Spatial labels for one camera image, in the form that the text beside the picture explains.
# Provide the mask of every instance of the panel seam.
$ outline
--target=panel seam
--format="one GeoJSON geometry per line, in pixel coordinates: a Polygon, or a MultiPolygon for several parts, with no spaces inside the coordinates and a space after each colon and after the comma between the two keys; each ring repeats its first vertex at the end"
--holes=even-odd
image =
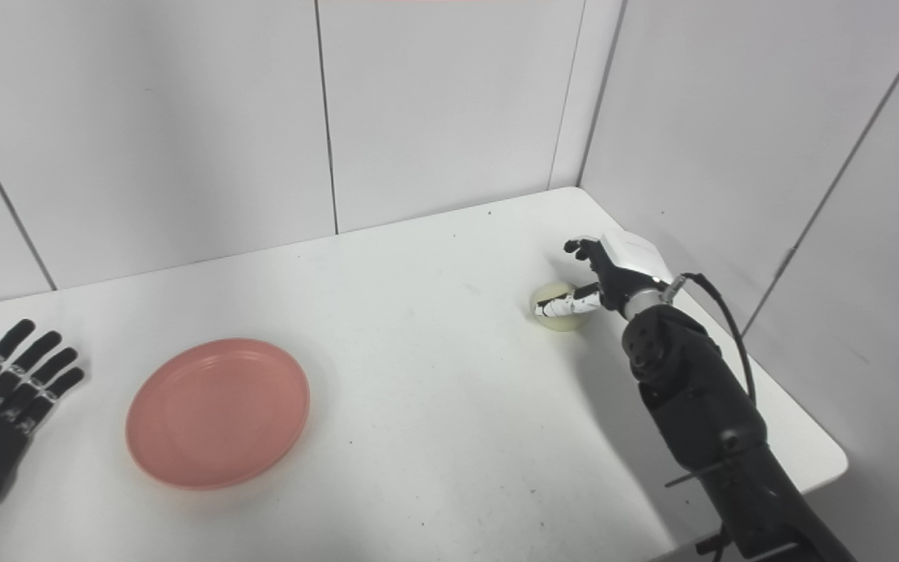
{"type": "Polygon", "coordinates": [[[571,54],[571,67],[567,71],[567,88],[564,89],[564,101],[560,106],[560,124],[557,125],[557,140],[553,143],[553,157],[550,159],[550,172],[546,174],[546,189],[553,183],[553,168],[557,164],[557,150],[560,149],[560,134],[564,131],[564,115],[567,114],[567,97],[571,93],[571,77],[574,77],[574,62],[577,61],[577,50],[581,47],[581,26],[585,24],[585,5],[588,0],[581,1],[581,17],[577,22],[577,33],[574,35],[574,53],[571,54]]]}
{"type": "Polygon", "coordinates": [[[602,111],[602,99],[606,96],[606,85],[609,84],[609,71],[613,68],[613,58],[617,53],[617,43],[620,42],[620,32],[624,28],[624,15],[627,14],[627,1],[620,4],[620,15],[617,16],[617,28],[613,32],[613,43],[609,44],[609,54],[606,56],[606,68],[602,71],[602,85],[599,86],[599,96],[595,99],[595,111],[592,112],[592,124],[588,128],[588,139],[585,141],[585,153],[581,156],[581,169],[577,174],[578,187],[585,177],[585,166],[588,164],[588,153],[592,150],[592,139],[595,139],[595,126],[599,124],[599,113],[602,111]]]}
{"type": "Polygon", "coordinates": [[[339,234],[339,202],[335,196],[335,158],[332,156],[332,125],[328,112],[328,87],[325,86],[325,46],[322,42],[322,15],[318,0],[314,0],[314,25],[318,29],[318,68],[322,75],[322,107],[325,110],[325,145],[328,147],[328,176],[332,188],[332,221],[335,234],[339,234]]]}
{"type": "Polygon", "coordinates": [[[37,247],[33,244],[33,239],[30,238],[29,232],[23,225],[23,221],[19,218],[19,213],[16,212],[16,207],[13,205],[12,200],[9,198],[9,194],[6,193],[6,190],[2,186],[1,181],[0,197],[2,198],[2,202],[5,204],[6,209],[9,211],[9,214],[13,219],[13,223],[16,225],[16,229],[19,230],[19,234],[20,236],[22,236],[23,242],[26,243],[26,247],[33,255],[33,260],[35,260],[35,262],[37,263],[37,267],[40,268],[40,274],[43,275],[44,279],[47,281],[47,285],[51,288],[51,290],[57,291],[58,286],[54,284],[54,278],[51,277],[51,273],[47,270],[47,265],[44,263],[43,258],[41,258],[40,252],[37,251],[37,247]]]}
{"type": "Polygon", "coordinates": [[[768,301],[769,296],[772,294],[772,291],[774,291],[775,286],[778,284],[779,279],[782,278],[782,275],[786,272],[789,264],[792,263],[792,258],[796,255],[796,252],[799,251],[800,245],[802,245],[803,240],[807,237],[807,233],[810,232],[810,228],[813,227],[815,222],[817,222],[817,218],[820,217],[821,210],[824,208],[824,205],[828,202],[828,200],[831,199],[831,195],[834,193],[838,182],[840,182],[841,178],[845,175],[845,171],[848,170],[849,165],[852,163],[852,160],[858,153],[859,148],[862,146],[864,139],[867,135],[869,135],[869,131],[872,130],[873,125],[879,118],[880,113],[883,112],[883,108],[890,100],[890,96],[893,94],[894,90],[897,89],[898,85],[899,69],[897,70],[897,74],[894,75],[892,81],[890,82],[890,85],[883,93],[883,97],[881,97],[876,108],[873,110],[869,119],[866,121],[866,125],[865,127],[863,127],[862,132],[859,133],[858,138],[855,140],[855,143],[853,143],[852,149],[849,151],[848,156],[845,157],[845,161],[842,162],[841,167],[838,168],[838,174],[835,174],[834,179],[831,180],[831,184],[828,185],[827,190],[824,192],[824,196],[821,197],[820,202],[817,203],[817,207],[814,208],[813,213],[811,213],[810,220],[807,221],[807,224],[803,227],[803,231],[800,232],[799,236],[797,236],[796,243],[793,244],[792,248],[788,250],[788,259],[785,261],[785,263],[782,264],[782,266],[776,272],[775,276],[772,278],[772,282],[769,284],[768,288],[765,290],[765,293],[759,300],[759,305],[755,306],[755,309],[752,312],[752,316],[748,318],[747,323],[744,325],[744,329],[741,330],[741,335],[744,335],[748,332],[748,330],[752,327],[755,318],[759,316],[759,312],[761,312],[762,307],[765,306],[765,303],[768,301]]]}

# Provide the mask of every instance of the pink plate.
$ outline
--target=pink plate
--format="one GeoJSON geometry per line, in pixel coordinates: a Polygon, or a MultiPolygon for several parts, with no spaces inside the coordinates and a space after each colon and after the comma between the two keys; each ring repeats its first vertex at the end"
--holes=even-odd
{"type": "Polygon", "coordinates": [[[172,357],[140,388],[127,414],[127,447],[165,484],[231,486],[293,447],[310,402],[289,353],[257,340],[211,341],[172,357]]]}

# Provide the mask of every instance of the table surface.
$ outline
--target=table surface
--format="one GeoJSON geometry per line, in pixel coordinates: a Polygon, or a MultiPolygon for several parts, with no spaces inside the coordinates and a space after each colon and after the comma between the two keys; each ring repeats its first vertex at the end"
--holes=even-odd
{"type": "MultiPolygon", "coordinates": [[[[0,504],[0,560],[650,560],[717,526],[654,429],[596,313],[546,330],[529,295],[592,281],[568,238],[615,222],[567,188],[0,303],[57,329],[89,379],[36,434],[0,504]],[[128,407],[164,360],[258,338],[303,365],[296,446],[238,486],[190,492],[135,466],[128,407]]],[[[735,372],[730,337],[688,295],[735,372]]],[[[753,365],[769,441],[801,490],[838,445],[753,365]]]]}

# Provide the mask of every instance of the black wire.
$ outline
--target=black wire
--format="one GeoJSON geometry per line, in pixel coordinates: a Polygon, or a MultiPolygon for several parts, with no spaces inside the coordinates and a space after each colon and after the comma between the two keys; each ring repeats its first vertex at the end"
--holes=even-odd
{"type": "Polygon", "coordinates": [[[717,291],[716,287],[702,273],[684,273],[682,277],[692,280],[696,285],[699,285],[704,291],[709,293],[709,296],[713,297],[713,300],[720,306],[723,316],[727,318],[727,327],[730,328],[730,334],[734,336],[734,342],[737,344],[737,352],[741,355],[741,367],[744,369],[744,384],[747,386],[748,398],[752,399],[752,403],[754,403],[755,377],[752,374],[752,363],[748,360],[748,352],[744,348],[744,339],[741,337],[741,331],[737,327],[737,323],[734,322],[734,316],[730,313],[730,309],[727,308],[727,303],[723,302],[720,291],[717,291]]]}
{"type": "MultiPolygon", "coordinates": [[[[709,296],[713,297],[713,300],[720,306],[723,317],[727,318],[727,327],[730,328],[730,334],[734,336],[737,352],[741,356],[741,367],[744,370],[744,384],[747,387],[748,398],[752,399],[752,404],[754,404],[755,377],[752,374],[752,363],[748,360],[748,351],[744,347],[744,338],[741,337],[741,331],[737,327],[737,322],[734,322],[734,316],[730,313],[730,309],[727,308],[727,303],[723,302],[720,291],[717,291],[716,287],[702,273],[684,273],[682,277],[695,282],[696,285],[699,285],[699,287],[709,293],[709,296]]],[[[724,523],[720,523],[720,532],[717,533],[717,536],[720,537],[720,540],[717,541],[718,544],[716,551],[713,553],[712,562],[720,562],[720,559],[723,558],[723,551],[727,548],[727,541],[725,540],[727,537],[727,526],[724,523]]]]}

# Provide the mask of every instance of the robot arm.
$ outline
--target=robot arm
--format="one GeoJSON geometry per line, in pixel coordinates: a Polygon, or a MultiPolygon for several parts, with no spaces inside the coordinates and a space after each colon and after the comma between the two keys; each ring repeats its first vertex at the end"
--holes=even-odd
{"type": "MultiPolygon", "coordinates": [[[[671,305],[684,277],[672,280],[657,250],[624,231],[572,240],[564,249],[588,260],[599,283],[539,302],[535,313],[563,312],[567,308],[552,301],[579,291],[584,300],[595,291],[600,306],[627,318],[622,348],[640,398],[675,461],[709,495],[727,541],[748,559],[854,562],[772,454],[765,420],[720,348],[702,325],[671,305]]],[[[697,550],[718,547],[707,542],[697,550]]]]}

